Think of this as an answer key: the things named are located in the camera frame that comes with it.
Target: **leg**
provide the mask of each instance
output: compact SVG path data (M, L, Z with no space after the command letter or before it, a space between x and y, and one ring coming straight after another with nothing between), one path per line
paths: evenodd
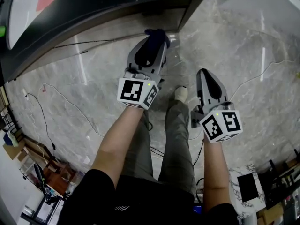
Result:
M156 181L153 178L148 126L148 112L145 111L127 152L122 175Z
M189 109L179 100L169 103L165 118L165 156L158 181L195 194L194 167L188 149Z

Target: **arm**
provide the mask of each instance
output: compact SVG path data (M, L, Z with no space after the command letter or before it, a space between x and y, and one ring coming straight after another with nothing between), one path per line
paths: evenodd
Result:
M91 169L105 172L117 187L125 156L143 114L143 109L126 107L103 138Z
M204 135L204 209L231 203L229 198L229 173L222 144L210 143Z

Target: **black cable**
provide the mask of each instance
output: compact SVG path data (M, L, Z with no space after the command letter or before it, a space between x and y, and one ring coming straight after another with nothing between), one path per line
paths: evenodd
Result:
M155 152L155 151L152 151L151 149L150 149L150 151L151 151L151 152L154 152L155 154L157 154L157 155L159 155L159 156L161 156L161 157L164 157L163 155L161 155L161 154L159 154L159 153L157 153L157 152Z
M45 118L45 115L44 115L44 110L43 110L43 108L42 108L41 104L39 103L39 101L38 101L38 99L37 99L36 96L34 96L34 95L31 94L31 93L27 93L25 96L27 96L27 95L32 95L32 96L36 99L37 103L39 104L39 106L40 106L40 108L41 108L41 110L42 110L42 114L43 114L43 117L44 117L45 124L46 124L46 133L47 133L47 136L48 136L48 138L50 139L50 141L52 142L52 147L53 147L53 150L55 151L55 150L56 150L55 145L54 145L52 139L49 137L49 134L48 134L48 125L47 125L47 123L46 123L46 118Z
M153 129L153 124L149 122L149 124L151 125L151 128L148 129L148 131L151 131Z
M113 42L114 40L115 40L115 39L109 39L109 40L95 40L95 41L86 41L86 42L79 42L79 43L70 43L70 44L66 44L66 45L56 46L56 47L54 47L54 48L66 47L66 46L77 45L77 44L85 44L85 43Z
M200 178L200 179L197 181L197 183L196 183L196 197L197 197L199 203L201 203L201 201L200 201L200 198L198 197L197 187L198 187L199 182L200 182L201 180L203 180L203 179L204 179L204 178Z
M156 151L158 151L158 152L160 152L160 153L162 153L162 154L164 155L164 153L161 152L160 150L158 150L158 149L156 149L156 148L153 148L153 147L151 147L151 146L150 146L150 148L155 149Z
M203 144L204 144L204 139L202 140L202 144L201 144L200 151L199 151L199 153L198 153L198 157L197 157L196 161L194 162L193 166L195 166L196 162L198 161L198 159L199 159L199 157L200 157L200 154L201 154L201 151L202 151Z

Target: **white sock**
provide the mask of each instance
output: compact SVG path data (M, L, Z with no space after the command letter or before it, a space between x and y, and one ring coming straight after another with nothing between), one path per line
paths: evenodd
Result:
M175 100L179 100L183 103L185 103L187 97L188 97L188 89L186 87L179 87L175 90Z

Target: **white device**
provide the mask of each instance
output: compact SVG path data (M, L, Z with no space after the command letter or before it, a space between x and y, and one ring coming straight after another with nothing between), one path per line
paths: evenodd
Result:
M145 32L149 37L129 53L124 77L119 80L117 100L126 106L148 110L164 81L159 73L166 63L170 41L161 29Z
M210 143L227 141L243 132L237 110L212 110L200 124Z
M148 110L159 88L155 81L135 78L120 78L118 101L126 106Z

